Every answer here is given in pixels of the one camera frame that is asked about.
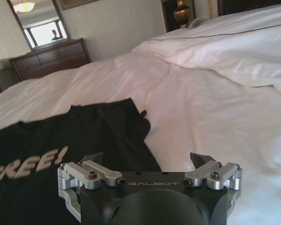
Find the headboard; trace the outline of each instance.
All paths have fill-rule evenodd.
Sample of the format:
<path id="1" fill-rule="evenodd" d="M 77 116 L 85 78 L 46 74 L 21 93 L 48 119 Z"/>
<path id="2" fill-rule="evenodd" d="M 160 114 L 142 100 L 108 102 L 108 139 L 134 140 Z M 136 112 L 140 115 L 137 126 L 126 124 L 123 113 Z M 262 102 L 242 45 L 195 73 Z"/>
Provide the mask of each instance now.
<path id="1" fill-rule="evenodd" d="M 217 0 L 219 16 L 277 4 L 281 4 L 281 0 Z"/>

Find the picture frame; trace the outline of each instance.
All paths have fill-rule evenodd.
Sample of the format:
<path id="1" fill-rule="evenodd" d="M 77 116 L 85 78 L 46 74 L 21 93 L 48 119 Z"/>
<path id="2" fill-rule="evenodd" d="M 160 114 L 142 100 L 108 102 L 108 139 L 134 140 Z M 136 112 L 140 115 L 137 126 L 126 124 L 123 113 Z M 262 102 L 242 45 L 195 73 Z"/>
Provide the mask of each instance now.
<path id="1" fill-rule="evenodd" d="M 74 8 L 77 6 L 85 5 L 99 0 L 59 0 L 62 10 Z"/>

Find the mirror frame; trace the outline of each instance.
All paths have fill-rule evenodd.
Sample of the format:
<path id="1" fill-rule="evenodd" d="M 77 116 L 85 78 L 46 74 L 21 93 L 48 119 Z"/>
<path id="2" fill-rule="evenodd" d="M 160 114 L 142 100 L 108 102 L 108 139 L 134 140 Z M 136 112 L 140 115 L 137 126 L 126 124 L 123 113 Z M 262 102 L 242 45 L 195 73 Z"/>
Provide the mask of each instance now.
<path id="1" fill-rule="evenodd" d="M 13 12 L 13 14 L 14 14 L 14 16 L 15 16 L 15 20 L 17 21 L 17 23 L 18 23 L 18 25 L 19 25 L 19 27 L 20 27 L 20 29 L 21 29 L 21 32 L 22 32 L 22 34 L 24 35 L 24 38 L 25 38 L 25 40 L 26 40 L 26 42 L 27 42 L 27 44 L 28 44 L 28 46 L 29 46 L 29 48 L 30 48 L 30 50 L 31 50 L 32 52 L 33 52 L 33 51 L 40 50 L 40 49 L 43 49 L 43 48 L 51 47 L 51 46 L 57 45 L 57 44 L 59 44 L 59 43 L 63 43 L 63 42 L 67 42 L 67 41 L 70 41 L 70 40 L 71 40 L 70 35 L 69 35 L 69 32 L 68 32 L 68 30 L 67 30 L 67 27 L 65 26 L 64 20 L 63 20 L 63 18 L 62 18 L 62 16 L 61 16 L 61 13 L 60 13 L 60 11 L 59 11 L 58 5 L 57 5 L 57 3 L 56 3 L 56 0 L 51 0 L 51 1 L 52 1 L 53 5 L 54 5 L 54 7 L 55 7 L 56 13 L 57 13 L 57 15 L 59 16 L 62 25 L 64 26 L 65 32 L 66 32 L 66 34 L 67 34 L 67 38 L 62 39 L 62 40 L 58 40 L 58 41 L 55 41 L 55 42 L 52 42 L 52 43 L 49 43 L 49 44 L 45 44 L 45 45 L 42 45 L 42 46 L 36 46 L 36 47 L 33 48 L 33 47 L 31 46 L 31 44 L 30 44 L 30 42 L 29 42 L 29 40 L 28 40 L 26 34 L 25 34 L 25 31 L 24 31 L 24 28 L 23 28 L 23 26 L 22 26 L 22 23 L 21 23 L 21 21 L 20 21 L 18 15 L 17 15 L 17 13 L 15 12 L 14 7 L 13 7 L 11 1 L 10 1 L 10 0 L 7 0 L 7 3 L 8 3 L 8 5 L 9 5 L 11 11 Z"/>

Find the mirror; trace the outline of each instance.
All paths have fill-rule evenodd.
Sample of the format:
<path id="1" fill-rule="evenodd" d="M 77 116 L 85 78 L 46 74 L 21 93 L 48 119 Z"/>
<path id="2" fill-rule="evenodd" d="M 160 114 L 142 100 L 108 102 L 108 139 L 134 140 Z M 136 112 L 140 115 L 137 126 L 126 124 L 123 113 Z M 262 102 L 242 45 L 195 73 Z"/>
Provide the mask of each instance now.
<path id="1" fill-rule="evenodd" d="M 32 50 L 68 40 L 54 0 L 7 0 Z"/>

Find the dresser drawer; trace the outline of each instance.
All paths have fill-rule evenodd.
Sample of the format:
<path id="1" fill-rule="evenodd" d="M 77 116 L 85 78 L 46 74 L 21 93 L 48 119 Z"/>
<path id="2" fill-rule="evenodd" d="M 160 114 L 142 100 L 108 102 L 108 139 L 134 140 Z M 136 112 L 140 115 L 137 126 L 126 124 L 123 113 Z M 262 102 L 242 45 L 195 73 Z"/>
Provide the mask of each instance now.
<path id="1" fill-rule="evenodd" d="M 30 52 L 10 60 L 22 80 L 40 78 L 56 71 L 90 63 L 83 39 Z"/>

